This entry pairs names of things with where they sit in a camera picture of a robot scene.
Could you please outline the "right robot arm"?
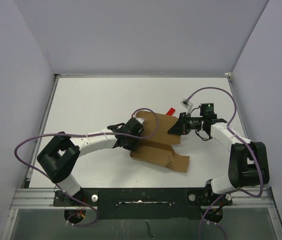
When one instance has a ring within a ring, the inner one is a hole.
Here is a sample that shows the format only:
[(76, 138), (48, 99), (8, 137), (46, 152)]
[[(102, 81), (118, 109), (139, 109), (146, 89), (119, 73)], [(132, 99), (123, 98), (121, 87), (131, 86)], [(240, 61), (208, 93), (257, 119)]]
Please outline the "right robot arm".
[(268, 184), (270, 173), (265, 144), (242, 137), (232, 130), (225, 119), (217, 117), (213, 103), (202, 103), (198, 109), (199, 117), (192, 117), (190, 111), (180, 113), (167, 133), (182, 136), (194, 130), (199, 136), (200, 131), (204, 131), (208, 137), (201, 140), (217, 140), (229, 151), (228, 173), (210, 180), (211, 187), (203, 191), (204, 201), (212, 205), (220, 200), (221, 194)]

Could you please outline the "brown cardboard box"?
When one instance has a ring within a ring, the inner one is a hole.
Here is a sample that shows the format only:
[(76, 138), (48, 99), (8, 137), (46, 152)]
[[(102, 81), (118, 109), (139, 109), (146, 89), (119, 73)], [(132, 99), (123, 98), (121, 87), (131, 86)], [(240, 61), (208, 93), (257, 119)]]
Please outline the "brown cardboard box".
[(136, 151), (130, 153), (131, 158), (168, 168), (175, 172), (185, 173), (188, 170), (190, 157), (180, 155), (173, 149), (173, 145), (181, 143), (179, 135), (168, 134), (167, 131), (177, 122), (178, 118), (166, 114), (157, 114), (141, 110), (136, 114), (144, 119), (143, 137), (155, 133), (151, 138), (141, 139)]

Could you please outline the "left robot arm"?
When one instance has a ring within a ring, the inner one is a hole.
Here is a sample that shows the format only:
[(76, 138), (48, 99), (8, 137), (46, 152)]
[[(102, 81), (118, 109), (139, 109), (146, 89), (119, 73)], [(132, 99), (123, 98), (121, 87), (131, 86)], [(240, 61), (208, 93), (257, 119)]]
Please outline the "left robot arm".
[(65, 191), (64, 198), (72, 206), (82, 201), (81, 186), (71, 174), (79, 157), (102, 149), (137, 149), (138, 139), (144, 130), (143, 118), (132, 117), (127, 123), (110, 125), (94, 132), (93, 136), (54, 136), (37, 156), (37, 161), (50, 180)]

